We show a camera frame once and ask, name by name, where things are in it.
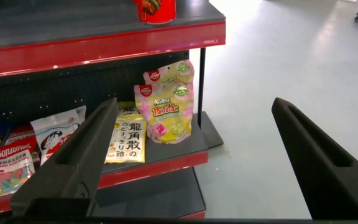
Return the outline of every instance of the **yellow snack package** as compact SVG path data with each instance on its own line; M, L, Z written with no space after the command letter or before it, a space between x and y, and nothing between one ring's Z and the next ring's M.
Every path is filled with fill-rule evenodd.
M146 120L141 114L118 116L104 163L145 162Z
M146 84L154 83L191 83L194 77L194 66L189 60L181 60L157 70L143 73Z
M118 116L139 114L135 102L118 102Z
M136 85L135 102L147 121L153 141L176 144L191 135L194 90L192 83Z

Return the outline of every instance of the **shelf base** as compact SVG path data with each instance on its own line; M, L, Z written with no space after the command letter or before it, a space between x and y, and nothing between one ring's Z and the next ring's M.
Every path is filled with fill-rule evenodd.
M201 113L201 131L204 134L208 149L223 145L222 137L205 111Z
M99 189L96 217L203 218L206 210L192 167Z

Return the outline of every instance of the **gummy candy package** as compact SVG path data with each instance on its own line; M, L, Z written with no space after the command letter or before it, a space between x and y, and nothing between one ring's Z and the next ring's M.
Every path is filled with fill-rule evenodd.
M86 106L31 121L41 151L41 165L85 120Z
M0 147L0 196L13 194L35 172L31 154L35 136Z
M138 110L136 109L135 102L119 102L118 116L130 114L139 114Z
M182 60L163 66L157 70L143 73L146 84L154 83L192 83L194 66L189 60Z
M16 125L12 131L9 132L7 135L7 139L5 140L5 146L8 144L12 144L15 141L18 141L20 139L28 138L30 136L34 136L34 130L32 129L32 126L30 124L19 124ZM36 147L34 152L32 153L32 162L34 163L34 166L37 168L40 165L40 152L39 148Z
M176 144L191 134L194 90L192 83L136 85L135 102L147 121L153 141Z
M141 114L118 116L105 163L145 161L146 120Z

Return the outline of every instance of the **black metal pole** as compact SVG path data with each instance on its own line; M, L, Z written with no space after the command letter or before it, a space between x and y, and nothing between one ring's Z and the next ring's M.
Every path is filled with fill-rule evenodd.
M205 47L201 48L201 52L200 52L200 82L198 84L197 122L200 128L201 128L201 113L203 112L204 71L205 71Z

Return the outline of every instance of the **lower shelf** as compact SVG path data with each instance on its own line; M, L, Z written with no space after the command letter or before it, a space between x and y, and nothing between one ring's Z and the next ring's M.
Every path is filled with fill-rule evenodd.
M157 144L146 140L146 162L106 164L98 188L124 184L133 180L153 177L175 170L204 164L208 161L207 144L204 133L197 125L196 114L193 117L191 136L179 144ZM11 209L11 195L0 197L0 213Z
M99 189L97 217L203 218L205 204L193 168Z

